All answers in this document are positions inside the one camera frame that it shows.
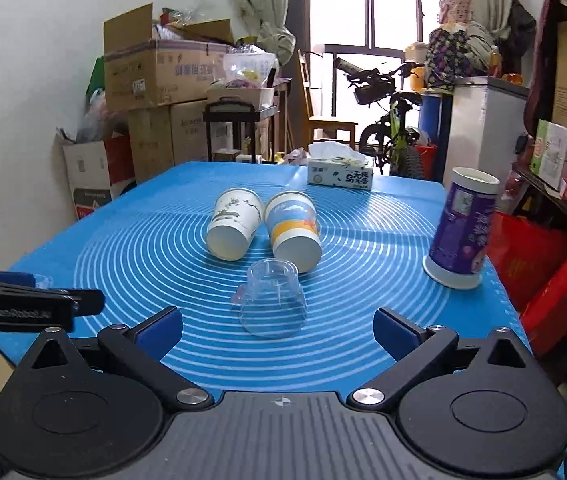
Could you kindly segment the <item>blue yellow paper cup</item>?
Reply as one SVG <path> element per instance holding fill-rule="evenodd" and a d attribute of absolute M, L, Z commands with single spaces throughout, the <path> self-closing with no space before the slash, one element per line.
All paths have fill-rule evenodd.
<path fill-rule="evenodd" d="M 315 269 L 323 255 L 314 202 L 299 191 L 275 195 L 265 209 L 274 258 L 287 260 L 300 274 Z"/>

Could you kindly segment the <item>black metal rack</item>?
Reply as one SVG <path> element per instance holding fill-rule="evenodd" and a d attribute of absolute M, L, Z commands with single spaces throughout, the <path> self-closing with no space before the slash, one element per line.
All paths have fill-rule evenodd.
<path fill-rule="evenodd" d="M 250 162 L 256 164 L 256 127 L 259 122 L 269 119 L 274 123 L 278 114 L 277 105 L 256 108 L 254 105 L 240 100 L 224 98 L 220 101 L 207 103 L 203 112 L 206 130 L 207 160 L 213 160 L 212 125 L 214 122 L 230 122 L 232 132 L 232 147 L 240 150 L 242 146 L 242 127 L 245 127 L 250 139 Z"/>

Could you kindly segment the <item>plastic bag on boxes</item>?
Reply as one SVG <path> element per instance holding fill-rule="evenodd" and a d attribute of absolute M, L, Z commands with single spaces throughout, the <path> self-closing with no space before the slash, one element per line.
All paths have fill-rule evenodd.
<path fill-rule="evenodd" d="M 106 104 L 105 91 L 98 88 L 90 96 L 84 116 L 79 122 L 76 142 L 78 144 L 100 142 L 112 136 L 111 113 Z"/>

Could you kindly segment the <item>green white carton box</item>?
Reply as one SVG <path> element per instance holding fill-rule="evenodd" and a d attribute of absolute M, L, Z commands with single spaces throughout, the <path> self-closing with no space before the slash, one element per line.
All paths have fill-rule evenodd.
<path fill-rule="evenodd" d="M 551 188 L 559 190 L 565 156 L 567 156 L 567 128 L 541 120 L 537 126 L 530 164 L 532 174 Z"/>

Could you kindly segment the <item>blue silicone baking mat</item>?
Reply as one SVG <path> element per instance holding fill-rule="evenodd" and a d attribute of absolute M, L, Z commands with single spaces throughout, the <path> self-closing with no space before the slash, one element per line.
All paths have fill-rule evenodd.
<path fill-rule="evenodd" d="M 270 256 L 267 231 L 257 232 L 240 261 L 207 251 L 210 216 L 229 188 L 248 188 L 262 200 L 299 190 L 316 205 L 323 256 L 301 276 L 306 323 L 288 338 L 249 334 L 230 301 L 248 267 Z M 392 363 L 373 337 L 379 308 L 463 337 L 519 327 L 491 266 L 469 292 L 437 284 L 423 271 L 444 200 L 443 186 L 429 181 L 377 177 L 370 191 L 353 191 L 311 185 L 302 167 L 188 162 L 77 221 L 16 268 L 51 287 L 104 292 L 104 311 L 78 320 L 78 337 L 177 307 L 184 333 L 165 363 L 210 393 L 347 394 Z"/>

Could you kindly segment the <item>white red appliance box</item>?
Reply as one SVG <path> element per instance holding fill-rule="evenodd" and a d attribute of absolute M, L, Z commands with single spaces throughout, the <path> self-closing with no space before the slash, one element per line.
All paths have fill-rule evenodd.
<path fill-rule="evenodd" d="M 78 143 L 63 129 L 56 132 L 65 159 L 70 197 L 78 220 L 137 185 L 129 136 Z"/>

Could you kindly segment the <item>white paper cup ink drawing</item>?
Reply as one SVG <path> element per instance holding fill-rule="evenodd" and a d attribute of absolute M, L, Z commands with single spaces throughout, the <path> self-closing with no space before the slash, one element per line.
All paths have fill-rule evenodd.
<path fill-rule="evenodd" d="M 216 258 L 238 261 L 248 252 L 264 206 L 259 196 L 247 188 L 229 188 L 221 193 L 206 231 L 206 246 Z"/>

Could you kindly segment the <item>white tissue box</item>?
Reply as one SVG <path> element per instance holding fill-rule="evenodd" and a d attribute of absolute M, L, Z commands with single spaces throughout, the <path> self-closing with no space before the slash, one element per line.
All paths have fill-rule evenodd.
<path fill-rule="evenodd" d="M 375 163 L 347 144 L 321 141 L 308 145 L 307 183 L 370 191 Z"/>

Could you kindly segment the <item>green bicycle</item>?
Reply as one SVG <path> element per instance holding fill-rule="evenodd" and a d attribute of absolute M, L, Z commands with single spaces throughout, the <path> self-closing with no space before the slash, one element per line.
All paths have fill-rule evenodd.
<path fill-rule="evenodd" d="M 422 96 L 416 91 L 399 90 L 395 77 L 407 78 L 425 64 L 407 61 L 390 73 L 380 73 L 376 68 L 363 70 L 343 58 L 336 58 L 333 66 L 346 73 L 359 105 L 389 100 L 384 114 L 359 136 L 358 151 L 371 157 L 380 172 L 387 169 L 394 176 L 423 180 L 425 173 L 416 148 L 420 132 L 406 125 L 407 113 L 422 104 Z"/>

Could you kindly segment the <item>purple tall paper cup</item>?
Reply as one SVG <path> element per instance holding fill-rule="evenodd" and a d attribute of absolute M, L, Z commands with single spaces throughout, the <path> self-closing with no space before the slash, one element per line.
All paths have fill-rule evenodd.
<path fill-rule="evenodd" d="M 431 246 L 422 266 L 433 281 L 457 290 L 481 283 L 500 180 L 484 171 L 455 167 Z"/>

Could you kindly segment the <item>lower brown cardboard box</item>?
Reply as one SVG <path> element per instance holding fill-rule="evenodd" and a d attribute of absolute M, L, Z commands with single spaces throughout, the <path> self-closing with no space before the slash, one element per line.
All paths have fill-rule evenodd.
<path fill-rule="evenodd" d="M 204 101 L 192 101 L 128 113 L 138 183 L 184 162 L 208 159 L 204 108 Z"/>

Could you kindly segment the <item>large open cardboard box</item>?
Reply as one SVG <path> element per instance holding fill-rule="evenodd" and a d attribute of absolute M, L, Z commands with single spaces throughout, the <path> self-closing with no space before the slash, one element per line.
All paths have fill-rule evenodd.
<path fill-rule="evenodd" d="M 103 24 L 105 94 L 113 112 L 203 100 L 225 77 L 228 46 L 162 37 L 152 14 L 149 3 Z"/>

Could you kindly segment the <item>white chest freezer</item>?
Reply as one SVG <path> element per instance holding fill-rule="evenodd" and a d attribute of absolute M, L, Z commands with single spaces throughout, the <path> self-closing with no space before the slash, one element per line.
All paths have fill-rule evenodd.
<path fill-rule="evenodd" d="M 525 133 L 523 116 L 529 90 L 481 76 L 456 82 L 443 185 L 453 169 L 468 167 L 505 182 L 515 162 L 515 146 Z"/>

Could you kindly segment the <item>wooden chair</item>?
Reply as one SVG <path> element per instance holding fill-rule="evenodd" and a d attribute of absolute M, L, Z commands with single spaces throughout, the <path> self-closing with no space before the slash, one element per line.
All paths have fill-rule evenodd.
<path fill-rule="evenodd" d="M 357 148 L 356 126 L 357 122 L 342 120 L 335 117 L 320 117 L 314 113 L 311 95 L 311 82 L 307 63 L 301 50 L 297 50 L 297 70 L 299 71 L 302 95 L 302 146 L 308 150 L 308 146 L 315 142 L 315 131 L 326 130 L 337 132 L 339 130 L 349 133 L 349 140 L 343 141 L 334 138 L 335 142 L 346 144 L 352 150 Z"/>

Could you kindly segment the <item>clear plastic measuring cup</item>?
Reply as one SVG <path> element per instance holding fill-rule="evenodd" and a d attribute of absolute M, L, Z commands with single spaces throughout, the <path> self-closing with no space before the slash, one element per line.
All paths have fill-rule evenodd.
<path fill-rule="evenodd" d="M 288 260 L 262 259 L 253 263 L 231 304 L 244 330 L 258 338 L 287 338 L 306 323 L 307 304 L 299 271 Z"/>

